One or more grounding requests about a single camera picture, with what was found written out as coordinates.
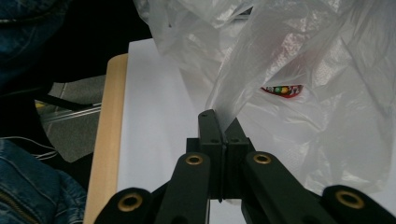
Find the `chair leg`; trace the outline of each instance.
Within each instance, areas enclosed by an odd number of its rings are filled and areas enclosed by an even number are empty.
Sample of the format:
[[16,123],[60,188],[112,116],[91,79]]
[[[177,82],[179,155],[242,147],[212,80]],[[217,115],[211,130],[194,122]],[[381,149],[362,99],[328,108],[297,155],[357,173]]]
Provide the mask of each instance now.
[[73,111],[83,110],[83,109],[86,109],[86,108],[89,108],[92,106],[92,104],[86,104],[86,105],[78,104],[78,103],[66,101],[64,99],[54,97],[51,95],[42,95],[42,96],[37,97],[36,99],[38,101],[41,101],[44,103],[48,103],[51,105],[57,105],[59,107],[66,108],[66,109],[73,110]]

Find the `crumpled plastic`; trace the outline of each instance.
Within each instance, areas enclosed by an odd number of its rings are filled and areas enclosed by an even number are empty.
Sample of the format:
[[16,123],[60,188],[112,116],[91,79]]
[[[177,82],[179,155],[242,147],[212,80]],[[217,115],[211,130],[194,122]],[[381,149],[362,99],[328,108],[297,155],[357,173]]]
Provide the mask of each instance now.
[[[238,116],[257,150],[316,193],[380,190],[395,137],[396,2],[224,2],[148,1],[159,52],[213,83],[206,107],[222,130]],[[262,90],[296,85],[291,98]]]

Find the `white plastic bag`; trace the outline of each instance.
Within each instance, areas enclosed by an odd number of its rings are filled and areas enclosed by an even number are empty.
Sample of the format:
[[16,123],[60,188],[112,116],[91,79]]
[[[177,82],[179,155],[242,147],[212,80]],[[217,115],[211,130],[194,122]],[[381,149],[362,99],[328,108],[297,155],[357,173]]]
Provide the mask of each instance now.
[[[316,193],[334,184],[381,189],[396,120],[395,1],[140,5],[159,52],[183,74],[214,83],[207,108],[223,130],[238,116],[256,149],[278,156]],[[261,89],[289,85],[304,87],[289,99]]]

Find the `wood trim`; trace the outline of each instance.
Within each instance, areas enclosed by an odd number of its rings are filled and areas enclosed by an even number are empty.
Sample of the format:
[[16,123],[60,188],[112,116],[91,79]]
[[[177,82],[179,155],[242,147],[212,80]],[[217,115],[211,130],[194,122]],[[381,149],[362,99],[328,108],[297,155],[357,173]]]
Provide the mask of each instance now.
[[84,224],[92,224],[117,192],[128,54],[108,61]]

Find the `denim jeans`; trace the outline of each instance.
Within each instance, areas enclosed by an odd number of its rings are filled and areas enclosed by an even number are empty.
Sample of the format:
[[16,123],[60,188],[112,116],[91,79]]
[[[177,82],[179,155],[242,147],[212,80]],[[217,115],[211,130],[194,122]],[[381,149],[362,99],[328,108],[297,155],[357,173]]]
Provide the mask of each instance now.
[[[71,0],[1,0],[0,4],[0,90],[12,78],[38,61],[44,43],[61,27]],[[56,6],[44,20],[11,24],[43,14]]]
[[69,175],[0,139],[0,223],[81,223],[86,191]]

